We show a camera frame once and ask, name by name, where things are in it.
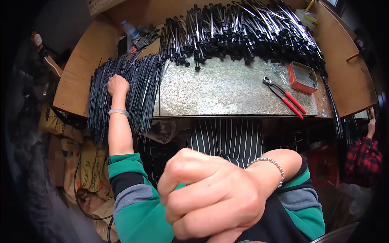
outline plastic water bottle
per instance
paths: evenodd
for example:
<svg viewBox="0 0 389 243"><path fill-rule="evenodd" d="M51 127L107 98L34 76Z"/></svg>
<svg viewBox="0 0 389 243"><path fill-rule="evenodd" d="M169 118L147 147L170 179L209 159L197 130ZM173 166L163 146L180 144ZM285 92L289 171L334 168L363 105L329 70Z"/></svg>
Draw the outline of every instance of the plastic water bottle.
<svg viewBox="0 0 389 243"><path fill-rule="evenodd" d="M125 20L122 22L124 32L127 35L127 38L130 38L133 42L140 39L137 29L130 23L127 23Z"/></svg>

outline black and white striped apron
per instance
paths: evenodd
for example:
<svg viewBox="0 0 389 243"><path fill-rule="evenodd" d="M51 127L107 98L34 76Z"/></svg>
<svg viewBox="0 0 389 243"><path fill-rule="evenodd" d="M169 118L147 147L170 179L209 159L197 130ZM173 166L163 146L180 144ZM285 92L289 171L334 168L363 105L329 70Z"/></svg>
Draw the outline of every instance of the black and white striped apron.
<svg viewBox="0 0 389 243"><path fill-rule="evenodd" d="M206 119L192 127L187 147L221 156L245 169L263 153L262 121L259 119Z"/></svg>

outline person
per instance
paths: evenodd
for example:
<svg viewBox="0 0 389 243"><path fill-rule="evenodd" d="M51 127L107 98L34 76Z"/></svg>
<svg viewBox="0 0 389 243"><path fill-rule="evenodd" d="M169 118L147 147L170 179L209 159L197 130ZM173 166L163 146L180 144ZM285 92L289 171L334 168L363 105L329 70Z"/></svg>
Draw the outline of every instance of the person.
<svg viewBox="0 0 389 243"><path fill-rule="evenodd" d="M216 131L216 126L192 130L189 148L166 163L156 190L139 153L134 152L124 111L128 90L124 78L110 78L114 113L109 119L108 170L115 198L114 223L122 243L310 242L325 233L321 205L303 156L277 149L257 152L260 158L247 164L242 159L255 156L254 149L251 155L246 150L237 156L239 149L230 150L237 139L226 139L233 135ZM245 128L237 129L239 134ZM209 131L221 136L208 142L214 134ZM256 141L255 136L249 138L250 143ZM235 163L225 158L234 158L234 151Z"/></svg>
<svg viewBox="0 0 389 243"><path fill-rule="evenodd" d="M372 119L368 124L368 133L362 139L358 138L347 152L342 181L361 187L377 185L382 170L382 154L378 150L378 141L373 139L375 133L374 109L371 109Z"/></svg>

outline gray sleeve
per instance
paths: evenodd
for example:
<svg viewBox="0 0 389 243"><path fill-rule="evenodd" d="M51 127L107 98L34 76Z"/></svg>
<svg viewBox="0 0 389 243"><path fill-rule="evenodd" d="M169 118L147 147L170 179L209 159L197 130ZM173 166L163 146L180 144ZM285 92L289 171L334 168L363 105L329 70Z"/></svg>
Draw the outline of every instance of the gray sleeve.
<svg viewBox="0 0 389 243"><path fill-rule="evenodd" d="M321 207L317 193L312 188L301 188L278 194L282 205L290 210L297 211L311 207Z"/></svg>
<svg viewBox="0 0 389 243"><path fill-rule="evenodd" d="M134 204L145 202L147 199L152 197L152 189L151 186L146 184L137 184L133 185L129 188L124 189L120 192L115 200L114 204L114 217L120 209Z"/></svg>

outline pliers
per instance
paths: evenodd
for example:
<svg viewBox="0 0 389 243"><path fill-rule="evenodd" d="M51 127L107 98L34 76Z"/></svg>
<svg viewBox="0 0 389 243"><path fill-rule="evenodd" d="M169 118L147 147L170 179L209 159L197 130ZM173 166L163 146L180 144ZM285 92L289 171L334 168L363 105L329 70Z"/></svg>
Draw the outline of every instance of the pliers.
<svg viewBox="0 0 389 243"><path fill-rule="evenodd" d="M275 93L301 120L303 120L303 116L298 112L298 110L290 104L290 102L284 97L288 97L290 101L303 113L307 112L304 108L288 93L285 92L276 82L271 81L268 77L263 77L263 83L266 84L273 93Z"/></svg>

